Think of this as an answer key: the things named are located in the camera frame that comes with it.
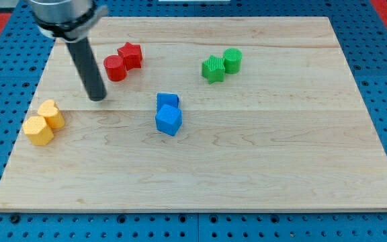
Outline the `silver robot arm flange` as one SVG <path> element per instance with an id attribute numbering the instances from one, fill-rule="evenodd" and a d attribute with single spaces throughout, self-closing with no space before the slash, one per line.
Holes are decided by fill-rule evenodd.
<path id="1" fill-rule="evenodd" d="M 48 38 L 76 43 L 108 14 L 94 0 L 28 0 L 39 31 Z"/>

